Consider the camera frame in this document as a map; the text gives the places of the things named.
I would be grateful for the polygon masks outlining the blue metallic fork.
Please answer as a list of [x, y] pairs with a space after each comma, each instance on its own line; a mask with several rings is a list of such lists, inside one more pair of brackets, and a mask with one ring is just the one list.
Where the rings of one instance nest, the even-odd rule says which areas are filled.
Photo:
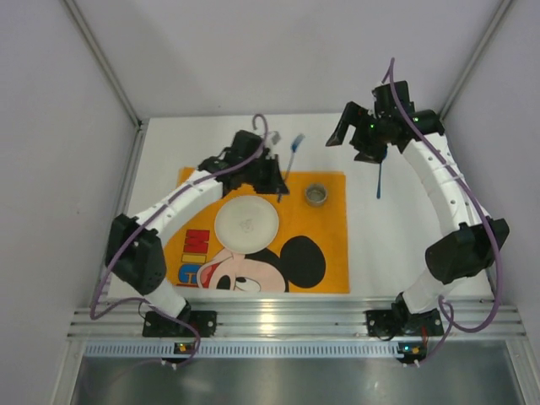
[[294, 159], [295, 159], [295, 156], [298, 152], [298, 149], [299, 149], [299, 146], [302, 144], [302, 142], [304, 141], [305, 139], [305, 134], [304, 133], [299, 133], [295, 138], [294, 140], [292, 141], [292, 143], [290, 144], [290, 156], [289, 156], [289, 161], [288, 161], [288, 164], [287, 164], [287, 167], [286, 167], [286, 170], [282, 173], [282, 177], [283, 177], [283, 182], [286, 183], [288, 178], [289, 178], [289, 174], [292, 170], [292, 167], [293, 167], [293, 164], [294, 164]]

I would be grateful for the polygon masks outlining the white round plate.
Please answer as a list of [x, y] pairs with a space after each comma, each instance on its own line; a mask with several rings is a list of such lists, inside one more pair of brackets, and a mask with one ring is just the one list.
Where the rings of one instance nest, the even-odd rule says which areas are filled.
[[279, 230], [278, 212], [262, 197], [240, 196], [228, 201], [216, 214], [214, 232], [222, 247], [236, 254], [252, 254], [267, 248]]

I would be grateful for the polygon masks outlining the small metal cup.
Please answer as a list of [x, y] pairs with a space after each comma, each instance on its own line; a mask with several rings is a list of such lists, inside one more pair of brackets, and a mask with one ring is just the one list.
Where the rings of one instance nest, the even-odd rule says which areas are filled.
[[305, 200], [311, 207], [323, 206], [328, 197], [326, 187], [321, 183], [312, 183], [305, 189]]

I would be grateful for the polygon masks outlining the blue metallic spoon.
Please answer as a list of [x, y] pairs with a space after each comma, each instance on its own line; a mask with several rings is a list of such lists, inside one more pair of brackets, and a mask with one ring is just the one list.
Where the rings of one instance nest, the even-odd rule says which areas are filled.
[[377, 187], [376, 187], [376, 198], [377, 199], [381, 199], [382, 168], [383, 168], [383, 162], [381, 162], [379, 164], [379, 169], [378, 169]]

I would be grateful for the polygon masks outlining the orange Mickey Mouse placemat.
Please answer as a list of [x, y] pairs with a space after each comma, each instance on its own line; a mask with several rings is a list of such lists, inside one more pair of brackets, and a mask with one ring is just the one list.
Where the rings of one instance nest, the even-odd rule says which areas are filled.
[[[305, 189], [323, 184], [326, 203], [311, 207]], [[348, 231], [346, 177], [335, 171], [292, 172], [290, 194], [263, 197], [278, 212], [274, 241], [252, 254], [236, 254], [222, 247], [214, 232], [217, 212], [232, 198], [254, 196], [242, 186], [197, 214], [165, 247], [166, 277], [176, 287], [249, 293], [346, 294]]]

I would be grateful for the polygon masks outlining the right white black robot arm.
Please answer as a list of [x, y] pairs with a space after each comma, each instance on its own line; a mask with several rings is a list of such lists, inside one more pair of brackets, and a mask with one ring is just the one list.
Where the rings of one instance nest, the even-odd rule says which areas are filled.
[[372, 110], [353, 101], [345, 105], [327, 146], [342, 144], [352, 129], [355, 160], [375, 165], [383, 162], [389, 147], [397, 147], [435, 210], [442, 237], [426, 249], [425, 270], [394, 305], [409, 318], [432, 311], [441, 296], [492, 266], [510, 227], [505, 219], [492, 219], [467, 194], [439, 116], [432, 110], [416, 111], [407, 82], [380, 85], [372, 94]]

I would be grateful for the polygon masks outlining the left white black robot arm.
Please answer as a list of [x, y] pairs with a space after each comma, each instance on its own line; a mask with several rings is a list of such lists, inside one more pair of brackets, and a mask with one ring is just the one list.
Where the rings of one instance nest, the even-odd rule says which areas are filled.
[[221, 155], [205, 159], [173, 192], [111, 224], [105, 264], [163, 317], [186, 320], [188, 302], [166, 277], [164, 248], [190, 219], [230, 192], [249, 185], [258, 194], [286, 194], [278, 156], [266, 136], [238, 131]]

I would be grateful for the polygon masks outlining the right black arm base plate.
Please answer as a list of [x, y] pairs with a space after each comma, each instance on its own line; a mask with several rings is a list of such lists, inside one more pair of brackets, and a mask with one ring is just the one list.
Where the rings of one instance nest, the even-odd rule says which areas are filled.
[[441, 337], [444, 328], [437, 310], [421, 314], [399, 316], [392, 310], [365, 312], [368, 335], [383, 341], [395, 337]]

